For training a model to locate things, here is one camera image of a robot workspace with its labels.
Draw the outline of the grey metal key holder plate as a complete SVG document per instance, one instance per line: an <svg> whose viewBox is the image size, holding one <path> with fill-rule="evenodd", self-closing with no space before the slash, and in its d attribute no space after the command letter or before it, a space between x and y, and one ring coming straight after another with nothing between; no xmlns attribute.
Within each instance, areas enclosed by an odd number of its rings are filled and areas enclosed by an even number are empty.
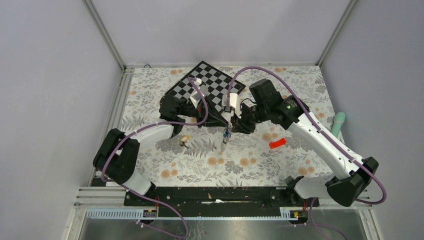
<svg viewBox="0 0 424 240"><path fill-rule="evenodd" d="M229 138L228 139L224 138L225 131L229 131L230 132L230 135L229 135ZM232 134L231 133L231 127L230 126L227 126L224 129L223 133L222 133L222 140L221 140L221 145L220 145L220 152L221 153L223 153L225 151L228 142L230 142L231 134Z"/></svg>

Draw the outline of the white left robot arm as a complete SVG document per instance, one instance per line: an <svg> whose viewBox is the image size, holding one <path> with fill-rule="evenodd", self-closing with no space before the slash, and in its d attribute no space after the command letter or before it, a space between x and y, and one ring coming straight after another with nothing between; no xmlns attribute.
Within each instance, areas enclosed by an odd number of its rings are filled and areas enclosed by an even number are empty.
<svg viewBox="0 0 424 240"><path fill-rule="evenodd" d="M159 120L133 132L111 129L103 140L93 166L103 179L124 186L136 193L136 199L144 206L155 200L154 184L136 170L139 151L157 142L177 136L188 123L182 116L195 118L195 126L227 127L228 121L216 110L209 96L194 105L191 100L165 95L159 103Z"/></svg>

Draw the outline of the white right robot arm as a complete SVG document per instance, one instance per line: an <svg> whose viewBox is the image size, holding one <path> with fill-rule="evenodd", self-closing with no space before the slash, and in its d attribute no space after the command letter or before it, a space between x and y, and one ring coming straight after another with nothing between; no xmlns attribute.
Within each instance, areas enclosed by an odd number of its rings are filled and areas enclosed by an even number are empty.
<svg viewBox="0 0 424 240"><path fill-rule="evenodd" d="M251 134L256 125L270 121L303 140L330 167L332 173L320 177L297 177L288 187L287 201L293 206L306 199L332 199L344 207L351 206L370 184L379 163L364 158L345 146L325 128L302 102L292 95L283 98L269 79L249 87L253 106L239 105L231 117L233 133Z"/></svg>

